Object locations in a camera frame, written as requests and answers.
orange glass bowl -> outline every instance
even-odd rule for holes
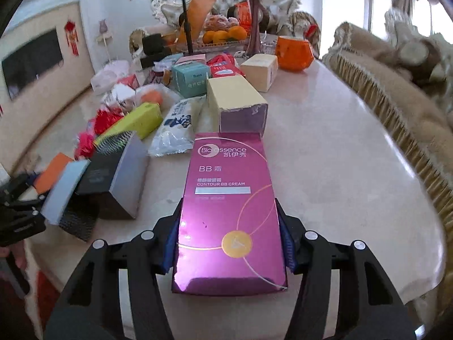
[[[275,54],[279,68],[291,71],[307,69],[314,60],[310,42],[303,38],[279,37]]]

beige box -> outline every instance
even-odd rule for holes
[[[263,135],[268,103],[243,76],[209,79],[208,104],[219,132]]]
[[[267,92],[272,85],[279,64],[277,56],[257,54],[241,65],[241,70],[252,86],[260,92]]]

red chinese knot decoration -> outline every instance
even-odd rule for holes
[[[74,56],[79,56],[79,50],[77,49],[79,37],[77,36],[76,24],[68,20],[64,26],[64,31],[66,32],[67,46],[72,48]]]

white rectangle label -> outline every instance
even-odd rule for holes
[[[195,194],[251,194],[250,187],[197,187]]]

light blue box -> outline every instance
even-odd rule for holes
[[[205,95],[211,68],[200,62],[185,62],[172,68],[174,85],[184,98]]]

